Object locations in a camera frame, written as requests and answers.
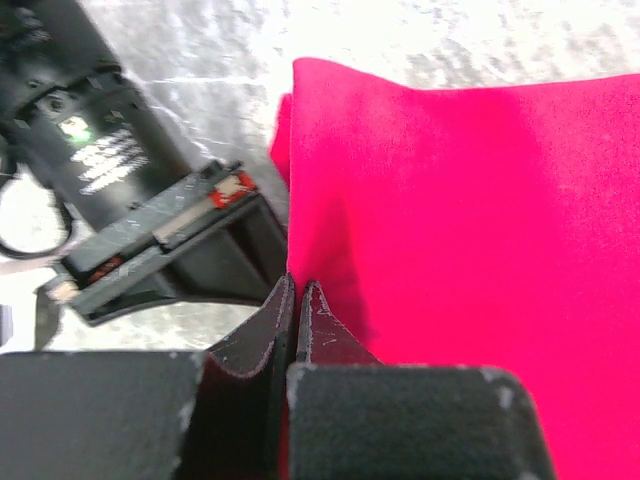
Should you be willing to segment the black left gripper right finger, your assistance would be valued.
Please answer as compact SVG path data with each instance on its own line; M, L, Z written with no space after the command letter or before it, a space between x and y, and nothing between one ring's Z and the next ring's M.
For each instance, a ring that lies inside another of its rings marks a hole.
M334 316L301 301L286 380L292 479L551 479L534 403L493 367L389 366Z

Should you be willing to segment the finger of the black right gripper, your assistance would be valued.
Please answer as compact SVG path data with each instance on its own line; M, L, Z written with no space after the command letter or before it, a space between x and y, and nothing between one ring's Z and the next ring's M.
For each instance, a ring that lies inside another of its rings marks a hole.
M266 204L209 212L172 234L164 247L186 297L261 304L285 271L285 231Z

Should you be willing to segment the red t-shirt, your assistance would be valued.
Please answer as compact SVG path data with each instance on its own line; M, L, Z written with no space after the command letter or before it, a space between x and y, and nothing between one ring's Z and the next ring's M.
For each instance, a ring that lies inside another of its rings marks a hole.
M417 90L293 64L287 266L390 364L490 365L563 479L639 475L639 78Z

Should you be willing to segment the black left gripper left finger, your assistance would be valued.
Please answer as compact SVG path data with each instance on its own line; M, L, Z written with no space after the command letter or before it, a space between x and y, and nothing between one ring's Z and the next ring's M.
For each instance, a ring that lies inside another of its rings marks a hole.
M295 286L203 351L1 358L5 479L274 479Z

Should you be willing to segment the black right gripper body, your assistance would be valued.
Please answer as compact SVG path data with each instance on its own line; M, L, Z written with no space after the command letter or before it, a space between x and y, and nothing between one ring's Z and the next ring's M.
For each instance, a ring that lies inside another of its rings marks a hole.
M1 136L92 236L42 290L43 310L90 324L184 296L169 237L209 212L256 200L238 163L200 169L176 147L80 5L1 5Z

